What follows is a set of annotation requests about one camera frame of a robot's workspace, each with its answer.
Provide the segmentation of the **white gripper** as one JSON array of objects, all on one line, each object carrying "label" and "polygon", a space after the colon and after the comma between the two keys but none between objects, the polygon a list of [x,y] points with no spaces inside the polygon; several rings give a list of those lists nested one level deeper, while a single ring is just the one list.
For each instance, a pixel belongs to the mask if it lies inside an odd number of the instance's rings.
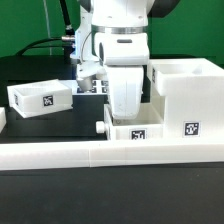
[{"label": "white gripper", "polygon": [[112,117],[135,119],[138,115],[144,78],[142,66],[106,66],[108,99]]}]

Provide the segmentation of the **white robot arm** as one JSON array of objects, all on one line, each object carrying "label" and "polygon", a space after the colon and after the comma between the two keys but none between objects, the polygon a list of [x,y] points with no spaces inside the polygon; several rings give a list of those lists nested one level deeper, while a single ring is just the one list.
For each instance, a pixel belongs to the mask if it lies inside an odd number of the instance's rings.
[{"label": "white robot arm", "polygon": [[163,18],[180,0],[77,0],[76,80],[84,91],[92,78],[106,79],[112,117],[133,119],[140,109],[149,65],[148,19]]}]

